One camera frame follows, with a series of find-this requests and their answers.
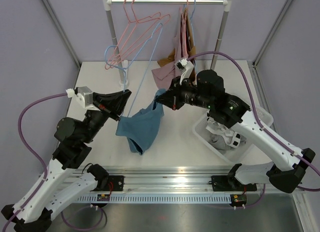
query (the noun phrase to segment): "purple wall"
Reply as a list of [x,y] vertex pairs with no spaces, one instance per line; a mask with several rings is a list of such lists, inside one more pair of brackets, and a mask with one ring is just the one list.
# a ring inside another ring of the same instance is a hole
[[[320,13],[319,0],[295,0],[261,62],[261,76],[276,128],[300,148],[316,152],[320,168]],[[320,178],[310,168],[306,187],[319,188]],[[320,220],[318,193],[308,193],[316,220]]]
[[[0,208],[15,203],[43,171],[18,135],[18,117],[29,103],[72,87],[77,69],[40,0],[0,0]],[[46,162],[57,141],[67,98],[39,104],[25,114],[26,140]],[[0,216],[0,227],[5,223]]]
[[[112,45],[102,0],[50,0],[72,46],[82,61],[102,61]],[[262,46],[285,0],[234,0],[225,29],[221,51],[236,59],[253,60]],[[171,14],[163,30],[154,60],[172,50],[179,5],[136,5],[139,17],[155,12]],[[122,5],[112,6],[115,30],[119,37],[127,25]],[[223,7],[199,5],[195,11],[195,42],[199,52],[215,48]],[[149,46],[139,60],[148,60]]]

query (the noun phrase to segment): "plastic bin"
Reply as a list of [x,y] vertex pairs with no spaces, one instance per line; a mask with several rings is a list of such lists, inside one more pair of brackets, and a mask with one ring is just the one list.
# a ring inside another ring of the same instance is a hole
[[[258,113],[259,119],[264,122],[266,125],[271,126],[274,122],[274,119],[270,113],[265,109],[256,105],[256,111]],[[254,147],[253,143],[247,138],[245,144],[241,144],[238,148],[233,150],[219,150],[212,147],[208,141],[211,139],[211,133],[206,130],[207,126],[207,113],[205,113],[201,119],[199,119],[193,126],[193,133],[204,143],[210,150],[212,150],[216,155],[222,158],[229,164],[240,163],[247,153]]]

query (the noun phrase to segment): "gray floor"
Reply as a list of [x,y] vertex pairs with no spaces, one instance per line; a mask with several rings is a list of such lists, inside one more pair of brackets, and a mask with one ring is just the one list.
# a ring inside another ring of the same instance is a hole
[[[250,201],[257,199],[251,195]],[[303,231],[292,197],[288,194],[269,194],[250,209],[234,211],[206,204],[108,204],[106,227],[93,231],[112,232],[207,232],[207,231]],[[69,217],[83,204],[72,204],[64,212]],[[79,227],[92,226],[100,214],[88,208],[70,222]],[[48,231],[75,231],[58,216]]]

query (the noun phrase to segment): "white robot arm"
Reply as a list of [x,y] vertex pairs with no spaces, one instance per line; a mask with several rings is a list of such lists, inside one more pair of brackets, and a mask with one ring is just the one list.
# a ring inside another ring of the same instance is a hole
[[83,121],[63,118],[56,127],[55,138],[60,142],[52,155],[45,173],[30,191],[16,204],[6,205],[2,214],[12,220],[16,231],[46,231],[55,217],[83,193],[93,189],[108,191],[109,174],[98,164],[88,168],[88,173],[75,183],[54,195],[60,184],[79,168],[91,148],[95,135],[108,118],[119,120],[131,91],[112,94],[97,94],[88,87],[67,90],[68,97],[76,100],[87,109]]
[[[312,162],[315,153],[309,148],[302,150],[290,144],[259,121],[262,124],[261,128],[250,106],[239,97],[225,92],[223,78],[215,71],[199,72],[196,78],[197,86],[195,86],[188,79],[193,69],[192,63],[187,59],[182,59],[176,63],[176,66],[182,71],[182,75],[172,80],[169,89],[157,97],[157,102],[173,110],[180,109],[184,104],[208,109],[208,117],[245,136],[273,161],[268,164],[250,166],[236,164],[225,176],[225,181],[222,181],[224,190],[220,191],[241,191],[243,185],[271,183],[283,192],[293,192],[308,167],[298,157]],[[293,151],[293,154],[280,143],[285,144]]]

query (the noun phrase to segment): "blue cloth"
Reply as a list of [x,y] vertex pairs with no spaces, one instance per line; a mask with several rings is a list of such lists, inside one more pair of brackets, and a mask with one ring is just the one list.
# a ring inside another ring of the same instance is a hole
[[157,96],[166,90],[159,89],[152,103],[141,109],[131,118],[121,117],[116,129],[116,136],[127,137],[130,151],[142,155],[154,142],[160,127],[160,120],[164,116],[164,108],[155,102]]

